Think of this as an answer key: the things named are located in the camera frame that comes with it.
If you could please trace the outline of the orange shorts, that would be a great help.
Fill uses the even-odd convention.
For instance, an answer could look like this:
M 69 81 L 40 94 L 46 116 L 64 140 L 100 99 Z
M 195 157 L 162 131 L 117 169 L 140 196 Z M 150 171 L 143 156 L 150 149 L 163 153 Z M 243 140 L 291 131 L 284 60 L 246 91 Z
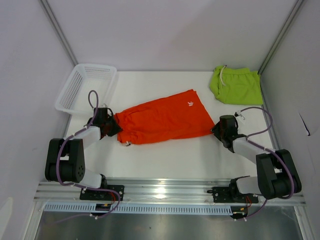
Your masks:
M 154 144 L 207 136 L 215 126 L 193 89 L 148 101 L 115 114 L 122 144 Z

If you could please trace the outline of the lime green shorts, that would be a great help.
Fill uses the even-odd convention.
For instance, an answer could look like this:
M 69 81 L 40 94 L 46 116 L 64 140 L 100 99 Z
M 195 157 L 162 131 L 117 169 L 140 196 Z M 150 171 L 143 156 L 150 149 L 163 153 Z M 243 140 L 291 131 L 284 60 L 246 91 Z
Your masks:
M 249 68 L 232 69 L 219 65 L 213 71 L 209 88 L 214 97 L 224 104 L 263 104 L 260 75 Z

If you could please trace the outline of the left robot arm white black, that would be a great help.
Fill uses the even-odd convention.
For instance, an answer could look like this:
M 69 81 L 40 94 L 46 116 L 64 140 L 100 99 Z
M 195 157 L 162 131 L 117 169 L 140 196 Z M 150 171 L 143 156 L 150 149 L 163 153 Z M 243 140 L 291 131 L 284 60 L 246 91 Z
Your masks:
M 97 200 L 105 199 L 109 193 L 106 177 L 86 169 L 85 150 L 104 137 L 113 137 L 121 131 L 110 108 L 94 108 L 93 117 L 83 129 L 67 138 L 50 140 L 45 179 L 63 186 L 91 188 L 90 192 Z

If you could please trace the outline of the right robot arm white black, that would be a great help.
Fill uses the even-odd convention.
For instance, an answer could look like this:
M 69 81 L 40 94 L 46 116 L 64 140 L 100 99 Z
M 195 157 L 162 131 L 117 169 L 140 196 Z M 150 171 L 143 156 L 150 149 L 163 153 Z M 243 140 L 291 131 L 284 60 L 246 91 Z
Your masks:
M 238 133 L 238 122 L 233 115 L 221 116 L 211 132 L 231 153 L 256 166 L 257 176 L 241 176 L 230 181 L 228 196 L 232 201 L 239 202 L 253 194 L 267 200 L 288 199 L 302 191 L 298 171 L 288 150 L 265 148 Z

